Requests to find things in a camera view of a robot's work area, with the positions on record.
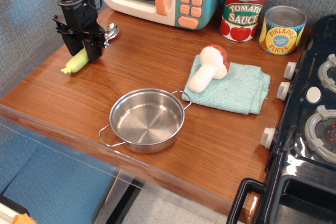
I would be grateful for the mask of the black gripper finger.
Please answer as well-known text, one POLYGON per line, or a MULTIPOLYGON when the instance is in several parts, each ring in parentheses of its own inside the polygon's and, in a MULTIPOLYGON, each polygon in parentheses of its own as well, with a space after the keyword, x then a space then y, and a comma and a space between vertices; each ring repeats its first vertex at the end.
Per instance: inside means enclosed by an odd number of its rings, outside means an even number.
POLYGON ((82 32, 76 31, 73 34, 62 34, 62 38, 72 56, 75 56, 80 50, 84 49, 82 32))
POLYGON ((96 62, 102 55, 102 44, 96 41, 83 41, 90 63, 96 62))

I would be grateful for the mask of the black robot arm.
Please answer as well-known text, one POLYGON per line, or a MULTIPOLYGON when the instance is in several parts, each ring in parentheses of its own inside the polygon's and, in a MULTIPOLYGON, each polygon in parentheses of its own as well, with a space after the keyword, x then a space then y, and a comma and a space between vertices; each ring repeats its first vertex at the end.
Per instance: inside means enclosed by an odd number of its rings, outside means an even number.
POLYGON ((89 62, 95 62, 108 45, 105 29, 97 23, 101 6, 95 0, 58 0, 58 5, 62 14, 55 15, 53 20, 70 54, 75 56, 85 49, 89 62))

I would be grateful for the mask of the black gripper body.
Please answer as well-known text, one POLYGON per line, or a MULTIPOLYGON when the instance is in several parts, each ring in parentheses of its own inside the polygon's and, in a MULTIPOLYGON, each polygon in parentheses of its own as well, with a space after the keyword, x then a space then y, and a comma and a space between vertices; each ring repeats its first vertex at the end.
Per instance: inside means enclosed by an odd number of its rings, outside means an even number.
POLYGON ((101 6, 96 5, 96 0, 59 0, 62 15, 54 16, 57 30, 61 34, 83 33, 83 41, 100 42, 104 47, 105 29, 97 23, 98 10, 101 6))

